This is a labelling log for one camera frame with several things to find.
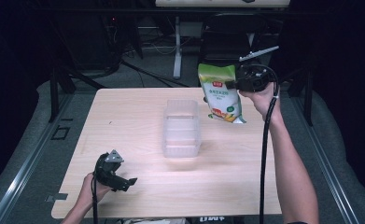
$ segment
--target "black wire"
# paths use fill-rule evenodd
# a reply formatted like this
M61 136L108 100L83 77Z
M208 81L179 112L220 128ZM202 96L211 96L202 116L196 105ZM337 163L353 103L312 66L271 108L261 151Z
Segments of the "black wire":
M142 79L142 75L140 72L136 71L138 73L139 79L141 80L142 88L145 88L144 79Z
M272 101L270 102L269 108L267 110L266 118L264 121L264 128L263 128L263 142L262 142L262 149L261 149L261 167L260 167L260 224L263 224L264 221L264 180L266 175L266 160L267 160L267 141L269 135L269 127L270 121L273 113L273 109L278 98L278 77L275 74L275 71L270 67L262 64L251 64L250 66L259 66L264 69L270 71L274 79L274 95Z
M171 85L166 84L166 82L164 82L164 81L168 81L168 82L174 83L174 84L179 85L179 86L182 86L182 87L189 87L189 85L186 85L186 84L183 84L181 82L175 81L173 79L170 79L170 78L167 78L167 77L162 77L162 76L157 75L155 73L146 71L146 70L144 70L142 68L139 68L137 66L134 66L134 65L132 65L130 63L127 63L127 62L125 62L123 60L121 60L121 64L123 64L123 65L125 65L125 66L127 66L129 68L132 68L133 70L135 70L137 72L140 72L140 73L146 74L148 76L154 77L154 78L156 78L157 80L159 80L160 82L164 83L165 85L167 85L169 87L171 87Z
M93 174L91 180L91 193L92 193L92 216L94 224L98 223L98 213L97 213L97 178L95 173Z

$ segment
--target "transparent storage box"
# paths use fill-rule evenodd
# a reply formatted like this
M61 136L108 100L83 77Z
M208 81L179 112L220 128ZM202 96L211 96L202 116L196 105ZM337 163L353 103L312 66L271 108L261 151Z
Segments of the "transparent storage box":
M162 150L167 158L196 157L201 141L199 106L194 100L168 100Z

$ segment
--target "table surface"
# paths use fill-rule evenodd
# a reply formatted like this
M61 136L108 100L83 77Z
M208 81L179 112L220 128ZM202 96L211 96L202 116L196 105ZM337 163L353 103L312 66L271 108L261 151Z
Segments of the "table surface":
M157 7L288 7L290 0L156 0Z
M116 174L138 180L127 192L110 191L98 204L99 217L198 217L259 213L263 121L252 101L242 98L245 124L207 117L201 88L102 89L91 110L52 216L64 218L82 180L99 156L116 149L124 159ZM163 110L168 99L199 103L202 145L190 159L165 158L161 150ZM269 136L265 214L281 214Z

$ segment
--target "chip bag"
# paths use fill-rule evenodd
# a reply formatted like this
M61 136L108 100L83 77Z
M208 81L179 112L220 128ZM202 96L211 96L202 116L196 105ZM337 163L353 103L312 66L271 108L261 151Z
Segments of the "chip bag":
M235 81L235 66L217 67L200 63L198 70L205 99L211 110L208 117L230 123L246 123L237 89L228 90L226 87L226 82Z

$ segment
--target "human hand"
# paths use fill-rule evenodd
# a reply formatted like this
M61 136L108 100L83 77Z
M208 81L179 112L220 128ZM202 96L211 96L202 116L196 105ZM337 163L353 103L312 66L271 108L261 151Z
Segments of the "human hand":
M84 218L86 213L92 207L92 192L91 192L91 182L93 180L93 174L87 174L83 179L82 188L80 189L79 196L77 197L77 202L74 207L68 212L65 219L63 220L63 224L67 223L80 223L80 221ZM111 190L109 186L105 186L97 181L96 183L96 192L97 192L97 201L100 202L104 196Z
M263 120L265 120L270 102L274 97L274 83L270 82L263 91L239 91L239 93L253 101L255 108L261 113ZM273 109L273 115L277 114L280 114L279 100L276 101Z
M82 188L80 190L79 196L77 197L77 203L84 205L92 205L92 191L91 191L92 179L93 179L92 173L89 173L84 177ZM105 186L97 181L96 183L97 201L100 202L111 189L112 188L110 188L109 186Z

